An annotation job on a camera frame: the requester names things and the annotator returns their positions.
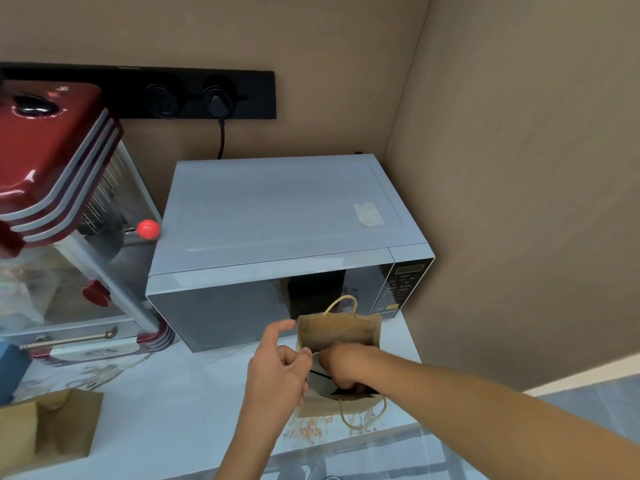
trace floor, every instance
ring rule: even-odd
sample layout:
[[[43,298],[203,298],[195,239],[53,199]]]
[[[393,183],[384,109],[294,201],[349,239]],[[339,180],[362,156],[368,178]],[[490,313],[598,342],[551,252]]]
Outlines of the floor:
[[[640,443],[640,375],[540,399]],[[211,480],[214,472],[183,477]],[[349,450],[274,457],[262,480],[483,480],[486,477],[427,430],[415,427]]]

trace white marble countertop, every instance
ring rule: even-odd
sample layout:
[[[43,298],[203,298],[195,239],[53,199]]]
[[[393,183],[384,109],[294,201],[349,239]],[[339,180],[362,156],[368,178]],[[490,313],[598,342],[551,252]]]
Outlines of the white marble countertop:
[[[295,337],[279,343],[295,346]],[[384,320],[381,348],[420,362],[402,313]],[[53,368],[30,366],[16,400],[53,390],[81,387],[104,393],[89,457],[11,477],[14,480],[164,480],[210,470],[220,462],[233,436],[244,396],[246,367],[257,344],[193,354],[183,342],[148,355]],[[375,413],[381,409],[379,404]],[[371,411],[347,416],[367,425]],[[273,454],[327,444],[414,424],[389,402],[387,411],[361,431],[340,416],[298,418],[294,413]]]

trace person's right hand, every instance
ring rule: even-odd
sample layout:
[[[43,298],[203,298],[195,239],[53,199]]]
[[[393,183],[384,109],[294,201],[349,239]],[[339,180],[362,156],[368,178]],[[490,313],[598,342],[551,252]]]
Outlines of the person's right hand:
[[[357,383],[366,383],[367,363],[378,351],[377,347],[336,342],[320,352],[318,362],[336,386],[348,390]]]

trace person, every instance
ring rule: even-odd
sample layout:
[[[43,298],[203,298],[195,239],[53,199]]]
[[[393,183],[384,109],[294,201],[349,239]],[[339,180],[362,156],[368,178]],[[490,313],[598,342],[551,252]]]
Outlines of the person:
[[[311,352],[278,346],[294,326],[267,325],[216,480],[259,479],[302,403]],[[319,362],[336,386],[373,387],[492,480],[640,478],[640,445],[508,387],[361,344],[336,343]]]

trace paper bag handle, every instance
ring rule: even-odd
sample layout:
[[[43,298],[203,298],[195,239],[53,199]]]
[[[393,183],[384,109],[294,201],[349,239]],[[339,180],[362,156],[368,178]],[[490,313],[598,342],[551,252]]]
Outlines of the paper bag handle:
[[[353,310],[352,310],[352,315],[356,314],[356,309],[358,307],[358,300],[356,299],[355,296],[351,296],[350,294],[345,294],[342,295],[340,298],[338,298],[337,300],[335,300],[331,305],[329,305],[329,307],[324,311],[323,315],[326,315],[327,313],[329,313],[331,311],[331,309],[336,306],[340,301],[342,301],[345,298],[351,298],[353,300]]]
[[[368,428],[373,423],[375,423],[378,419],[380,419],[380,416],[382,416],[385,413],[385,411],[387,411],[387,398],[385,396],[382,396],[382,399],[384,399],[385,401],[385,405],[382,407],[382,411],[380,411],[380,414],[378,414],[375,418],[373,418],[373,421],[368,423],[368,425],[366,426],[364,424],[356,426],[354,424],[348,423],[347,420],[344,418],[344,412],[342,411],[342,400],[338,399],[338,405],[340,405],[340,418],[342,418],[342,422],[345,423],[349,429],[353,429],[354,431],[360,431],[364,428]]]

